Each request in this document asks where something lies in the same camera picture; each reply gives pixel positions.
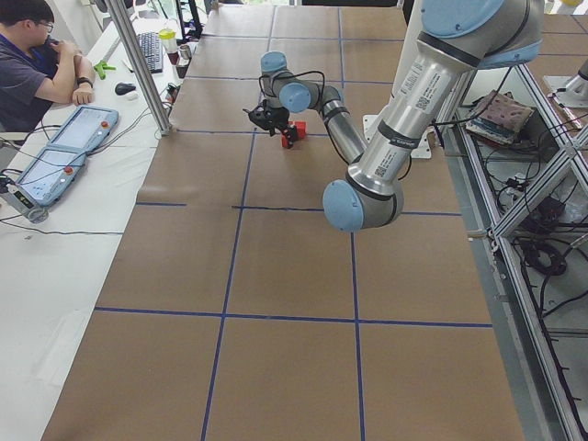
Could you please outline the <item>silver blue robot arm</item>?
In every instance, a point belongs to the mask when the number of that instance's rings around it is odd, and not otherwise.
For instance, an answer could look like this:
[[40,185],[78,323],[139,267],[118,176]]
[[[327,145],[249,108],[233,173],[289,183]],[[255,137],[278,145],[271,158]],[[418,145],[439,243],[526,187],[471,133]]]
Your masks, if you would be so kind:
[[326,219],[343,232],[378,228],[400,215],[398,177],[425,129],[462,74],[515,66],[537,57],[542,41],[541,1],[424,1],[412,11],[422,29],[407,74],[382,109],[371,139],[356,127],[341,94],[325,83],[305,81],[288,70],[284,53],[260,61],[263,100],[248,113],[262,130],[298,137],[289,117],[317,111],[348,164],[345,178],[328,184],[322,196]]

